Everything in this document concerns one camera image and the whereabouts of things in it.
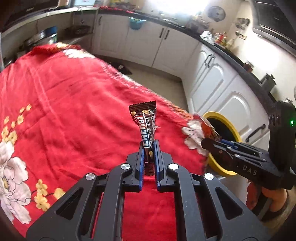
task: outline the blue lidded bucket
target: blue lidded bucket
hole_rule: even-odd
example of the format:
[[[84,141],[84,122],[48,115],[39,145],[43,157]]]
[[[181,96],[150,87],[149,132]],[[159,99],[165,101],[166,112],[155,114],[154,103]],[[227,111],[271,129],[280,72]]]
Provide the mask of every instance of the blue lidded bucket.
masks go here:
[[[133,30],[139,30],[143,23],[146,20],[136,19],[136,18],[129,18],[130,19],[130,28]]]

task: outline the silver screw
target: silver screw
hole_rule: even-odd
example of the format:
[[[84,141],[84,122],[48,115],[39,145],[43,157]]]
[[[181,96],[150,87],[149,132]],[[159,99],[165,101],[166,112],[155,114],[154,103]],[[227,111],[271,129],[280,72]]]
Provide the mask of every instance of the silver screw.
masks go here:
[[[93,180],[95,178],[95,175],[93,173],[86,174],[85,179],[86,180]]]
[[[128,169],[130,169],[130,168],[131,168],[131,165],[128,164],[128,163],[124,163],[124,164],[121,165],[121,169],[122,169],[122,170],[128,170]]]
[[[204,175],[205,179],[207,180],[213,180],[214,179],[214,175],[212,173],[206,173]]]
[[[168,167],[171,170],[177,170],[179,168],[179,166],[176,163],[171,163]]]

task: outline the dark floor mat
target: dark floor mat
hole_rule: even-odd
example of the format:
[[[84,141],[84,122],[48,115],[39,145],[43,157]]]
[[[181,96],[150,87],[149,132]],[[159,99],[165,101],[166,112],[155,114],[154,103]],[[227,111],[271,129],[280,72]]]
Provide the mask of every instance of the dark floor mat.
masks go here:
[[[125,67],[121,63],[110,62],[109,64],[112,65],[115,69],[117,69],[122,74],[125,74],[125,75],[133,74],[132,72],[130,72],[130,70],[127,67]]]

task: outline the flower center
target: flower center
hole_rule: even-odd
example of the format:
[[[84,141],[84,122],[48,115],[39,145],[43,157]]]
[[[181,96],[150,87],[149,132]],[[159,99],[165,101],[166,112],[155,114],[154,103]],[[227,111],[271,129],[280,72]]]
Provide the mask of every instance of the flower center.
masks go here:
[[[5,189],[9,191],[9,183],[8,183],[7,178],[6,178],[6,177],[3,177],[3,178],[2,178],[2,181],[3,181],[3,183],[4,183],[4,187],[5,187]]]

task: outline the bright light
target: bright light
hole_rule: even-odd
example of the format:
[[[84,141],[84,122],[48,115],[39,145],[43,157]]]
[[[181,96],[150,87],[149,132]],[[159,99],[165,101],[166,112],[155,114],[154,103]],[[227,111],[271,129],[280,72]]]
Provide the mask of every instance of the bright light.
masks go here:
[[[152,0],[152,2],[157,10],[161,10],[164,13],[195,15],[205,9],[209,0]]]

